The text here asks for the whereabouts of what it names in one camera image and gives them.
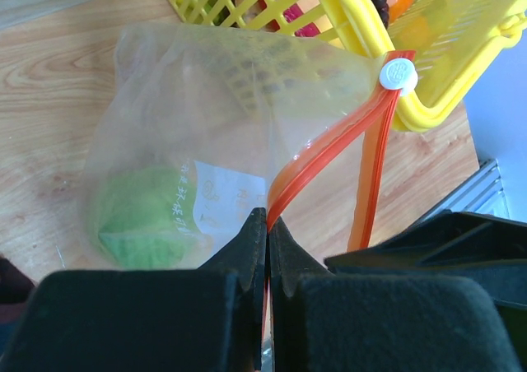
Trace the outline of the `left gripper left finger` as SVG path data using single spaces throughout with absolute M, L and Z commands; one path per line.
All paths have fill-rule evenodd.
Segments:
M 189 270 L 48 275 L 1 357 L 4 371 L 256 371 L 266 212 Z

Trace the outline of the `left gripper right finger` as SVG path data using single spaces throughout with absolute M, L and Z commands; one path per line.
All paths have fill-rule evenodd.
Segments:
M 276 371 L 523 368 L 523 309 L 470 278 L 333 273 L 282 221 L 268 246 Z

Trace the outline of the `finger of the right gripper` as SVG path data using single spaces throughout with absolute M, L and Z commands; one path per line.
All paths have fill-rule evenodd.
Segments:
M 438 274 L 476 281 L 499 304 L 526 307 L 526 224 L 442 212 L 370 248 L 327 257 L 333 273 Z

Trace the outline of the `green toy cabbage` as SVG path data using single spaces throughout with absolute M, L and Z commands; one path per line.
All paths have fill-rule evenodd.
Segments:
M 86 205 L 88 239 L 119 267 L 176 267 L 195 246 L 195 196 L 189 163 L 116 174 L 99 185 Z

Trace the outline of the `clear zip top bag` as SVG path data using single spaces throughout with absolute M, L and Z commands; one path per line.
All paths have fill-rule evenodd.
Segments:
M 256 208 L 315 258 L 368 246 L 389 131 L 417 85 L 411 51 L 374 58 L 315 38 L 195 25 L 126 26 L 116 94 L 96 128 L 79 202 L 124 171 L 191 165 L 194 268 Z

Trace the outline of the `yellow plastic shopping basket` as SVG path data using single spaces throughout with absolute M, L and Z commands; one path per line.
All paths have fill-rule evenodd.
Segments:
M 445 121 L 495 57 L 526 28 L 526 0 L 411 0 L 384 24 L 371 0 L 168 0 L 186 23 L 269 27 L 367 57 L 412 50 L 419 77 L 399 101 L 400 131 Z

